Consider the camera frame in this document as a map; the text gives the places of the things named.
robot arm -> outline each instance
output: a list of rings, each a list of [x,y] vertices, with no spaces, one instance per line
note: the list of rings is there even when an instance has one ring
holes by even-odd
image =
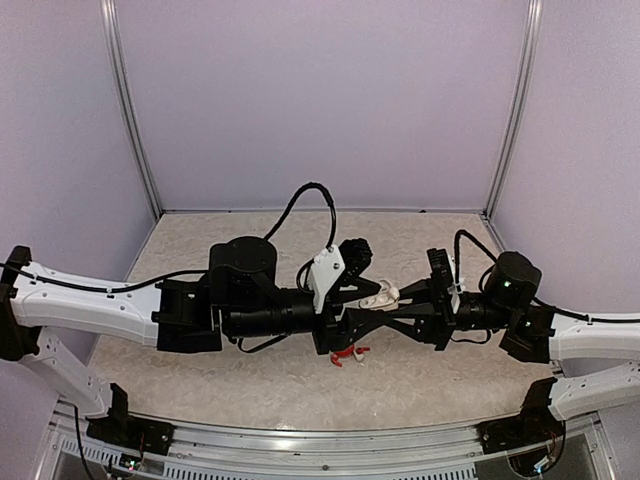
[[[280,288],[273,245],[241,237],[214,245],[209,268],[196,281],[166,279],[138,288],[52,271],[32,262],[26,247],[16,247],[0,280],[0,358],[22,362],[78,405],[89,436],[136,449],[144,438],[145,449],[159,454],[167,453],[173,427],[129,415],[126,393],[93,375],[49,327],[178,353],[220,351],[222,334],[241,347],[245,338],[312,333],[318,354],[345,350],[380,327],[436,350],[444,350],[455,331],[504,330],[500,347],[523,362],[636,361],[534,383],[519,415],[479,425],[487,453],[544,441],[550,432],[561,436],[568,418],[640,399],[640,325],[576,320],[532,305],[541,273],[522,255],[501,254],[481,291],[467,292],[454,281],[446,251],[431,249],[431,274],[401,289],[395,310],[345,308],[378,293],[378,284],[360,276],[371,256],[365,240],[347,240],[313,260],[313,291]]]

white plastic casing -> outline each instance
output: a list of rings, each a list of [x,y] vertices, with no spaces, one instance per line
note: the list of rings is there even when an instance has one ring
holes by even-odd
[[[400,300],[400,291],[398,288],[386,278],[378,282],[380,284],[380,292],[377,295],[371,295],[361,299],[358,306],[364,310],[393,310],[398,308],[398,300]]]
[[[111,386],[94,375],[49,328],[40,331],[38,347],[38,355],[27,355],[20,363],[76,405],[83,417],[106,416],[113,396]]]
[[[327,293],[340,278],[344,269],[344,260],[337,245],[331,245],[328,249],[323,248],[313,259],[309,271],[309,285],[314,292],[313,307],[316,313],[322,312]]]
[[[640,400],[640,362],[582,377],[560,378],[551,388],[549,411],[557,420]]]
[[[57,272],[37,262],[31,262],[23,270],[80,285],[105,288],[127,285]],[[72,328],[156,346],[158,325],[151,321],[151,314],[160,309],[162,292],[154,285],[108,295],[32,281],[19,275],[14,286],[17,295],[11,306],[19,325]]]
[[[456,278],[456,264],[454,258],[451,255],[448,255],[448,257],[449,266],[451,267],[451,274],[453,275],[453,278]],[[449,293],[451,294],[451,309],[453,310],[454,314],[458,313],[458,309],[460,308],[460,293],[466,290],[464,277],[460,277],[458,281],[460,283],[449,287]]]
[[[640,314],[594,315],[615,320],[640,318]],[[640,360],[640,323],[588,323],[555,315],[549,338],[551,360],[619,358]]]

lavender wall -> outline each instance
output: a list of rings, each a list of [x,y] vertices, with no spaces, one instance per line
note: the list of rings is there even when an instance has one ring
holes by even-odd
[[[99,3],[1,1],[0,258],[122,279],[152,228],[115,94]],[[88,358],[94,337],[63,332]],[[0,361],[0,478],[26,479],[57,395]]]
[[[640,3],[545,2],[523,123],[495,217],[543,271],[540,296],[640,312]],[[600,363],[600,368],[608,366]],[[578,362],[571,373],[593,370]],[[640,468],[639,405],[601,412],[622,478]]]
[[[281,207],[316,180],[342,207],[480,210],[527,4],[118,2],[164,205]]]

black cable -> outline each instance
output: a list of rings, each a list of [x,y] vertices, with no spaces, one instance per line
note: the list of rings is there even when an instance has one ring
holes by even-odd
[[[249,350],[245,350],[244,348],[242,348],[242,343],[244,342],[244,338],[241,338],[238,340],[238,350],[240,350],[242,353],[257,353],[261,350],[264,350],[267,347],[270,347],[272,345],[275,345],[276,343],[281,342],[288,336],[289,335],[278,335],[277,337],[274,337],[271,340],[267,340],[266,342],[261,343],[260,345],[256,345],[255,347],[250,348]]]
[[[489,257],[494,263],[497,260],[496,256],[491,253],[491,251],[484,246],[484,244],[478,240],[475,236],[467,232],[466,230],[458,230],[456,232],[455,237],[453,238],[453,257],[454,263],[456,267],[456,285],[460,284],[460,239],[462,237],[467,237],[469,240],[473,242],[473,244],[478,247],[480,250],[484,252],[484,254]]]
[[[487,268],[480,277],[480,280],[478,280],[478,291],[480,293],[484,293],[484,279],[487,278],[487,275],[491,273],[491,270],[493,270],[493,265]]]
[[[81,290],[83,292],[106,293],[106,294],[132,292],[134,290],[139,290],[149,285],[153,285],[154,283],[158,283],[173,277],[178,277],[180,275],[203,275],[208,272],[208,270],[176,270],[175,272],[165,273],[164,275],[150,278],[149,280],[145,280],[144,282],[129,285],[128,287],[108,288],[108,287],[93,287],[90,285],[80,285],[77,283],[65,282],[63,280],[58,280],[55,278],[42,277],[40,275],[36,275],[30,272],[25,272],[24,270],[20,270],[19,268],[15,268],[15,267],[12,267],[11,265],[7,265],[4,263],[0,263],[0,268],[5,268],[19,275],[22,275],[23,277],[30,278],[33,281],[49,283],[51,285],[57,285],[59,287],[70,288],[73,290]]]
[[[468,338],[461,338],[460,340],[456,340],[452,338],[451,341],[454,343],[473,343],[475,345],[485,345],[489,343],[489,340],[491,340],[491,330],[485,330],[485,332],[487,336],[484,340],[469,340]]]
[[[571,310],[565,310],[564,308],[556,307],[555,305],[550,305],[548,303],[543,302],[538,297],[533,297],[533,301],[540,305],[541,307],[545,307],[553,311],[553,313],[557,313],[559,315],[564,315],[565,317],[573,318],[574,320],[580,320],[582,322],[588,323],[640,323],[640,318],[623,318],[623,319],[615,319],[615,318],[600,318],[600,317],[591,317],[589,315],[585,315],[583,313],[572,312]]]
[[[302,267],[300,267],[300,270],[298,270],[298,273],[296,274],[296,287],[298,287],[298,290],[300,290],[301,292],[313,293],[313,291],[306,286],[309,280],[309,270],[311,270],[312,264],[313,260],[309,260]]]
[[[296,190],[296,193],[294,193],[293,197],[291,197],[291,200],[289,200],[287,207],[284,209],[284,212],[282,212],[282,215],[280,215],[280,218],[278,219],[278,221],[275,223],[273,227],[271,227],[271,230],[269,230],[269,232],[264,237],[262,237],[263,239],[270,240],[271,237],[275,235],[275,233],[280,229],[284,221],[287,219],[287,217],[291,213],[291,210],[293,209],[293,206],[298,201],[298,198],[300,198],[300,195],[302,195],[307,190],[318,190],[324,197],[325,202],[327,202],[327,206],[329,207],[329,211],[331,213],[331,231],[329,233],[329,240],[327,240],[327,245],[325,248],[329,248],[331,245],[333,245],[333,241],[336,238],[336,229],[337,229],[336,207],[333,202],[333,197],[331,196],[331,193],[329,192],[327,187],[325,187],[321,183],[316,183],[316,182],[305,183],[300,188],[298,188],[298,190]],[[309,290],[309,288],[307,288],[307,279],[309,277],[309,269],[311,268],[312,264],[313,264],[313,260],[309,260],[302,267],[300,267],[300,270],[298,270],[298,273],[296,275],[296,286],[298,287],[298,290],[308,294],[313,293],[311,290]]]
[[[291,197],[291,200],[289,200],[287,207],[284,209],[284,212],[282,212],[282,215],[280,215],[280,218],[278,219],[278,221],[275,223],[273,227],[271,227],[271,230],[269,230],[269,233],[267,233],[262,238],[264,238],[265,240],[269,240],[271,237],[273,237],[273,235],[275,235],[275,233],[280,229],[284,221],[287,219],[287,217],[291,213],[291,210],[293,209],[293,206],[298,201],[298,198],[300,198],[300,195],[302,195],[307,190],[318,190],[324,197],[325,202],[327,202],[327,206],[329,207],[329,211],[331,212],[331,232],[329,234],[329,240],[327,241],[326,248],[329,248],[331,245],[333,245],[333,241],[336,237],[336,223],[337,223],[336,207],[333,202],[333,197],[331,196],[331,193],[329,192],[327,187],[325,187],[321,183],[316,183],[316,182],[305,183],[300,188],[298,188],[298,190],[296,190],[296,193],[294,193],[293,197]]]
[[[84,467],[84,472],[87,474],[87,478],[89,478],[89,480],[95,480],[95,478],[91,474],[91,470],[89,470],[87,459],[84,457],[84,450],[82,448],[82,436],[80,435],[80,420],[78,418],[78,407],[76,407],[75,405],[73,406],[73,413],[76,417],[76,439],[78,440],[78,450],[80,450],[80,460],[82,461],[82,466]]]

metal corner post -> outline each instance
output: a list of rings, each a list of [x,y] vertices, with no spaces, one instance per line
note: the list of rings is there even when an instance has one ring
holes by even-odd
[[[531,82],[531,74],[533,72],[533,63],[540,32],[540,22],[542,17],[542,0],[529,0],[529,10],[527,15],[527,23],[525,26],[524,42],[522,45],[522,54],[520,56],[520,66],[518,77],[516,80],[516,90],[509,112],[509,120],[507,130],[502,142],[500,150],[500,159],[498,167],[493,176],[489,197],[485,207],[484,216],[486,221],[491,224],[493,215],[496,212],[500,195],[504,188],[507,178],[507,171],[513,157],[513,150],[518,136],[518,130],[522,121],[522,115],[527,100],[527,92],[529,83]]]
[[[109,50],[109,58],[111,60],[111,68],[113,70],[118,100],[120,102],[127,136],[131,143],[131,150],[133,151],[136,167],[140,174],[140,179],[142,180],[149,208],[157,222],[163,214],[163,208],[158,195],[158,190],[153,180],[151,168],[149,167],[149,162],[147,161],[144,147],[142,146],[140,129],[138,127],[138,121],[136,119],[133,102],[131,100],[124,55],[122,53],[120,31],[118,29],[115,0],[100,0],[100,8],[107,39],[107,48]]]

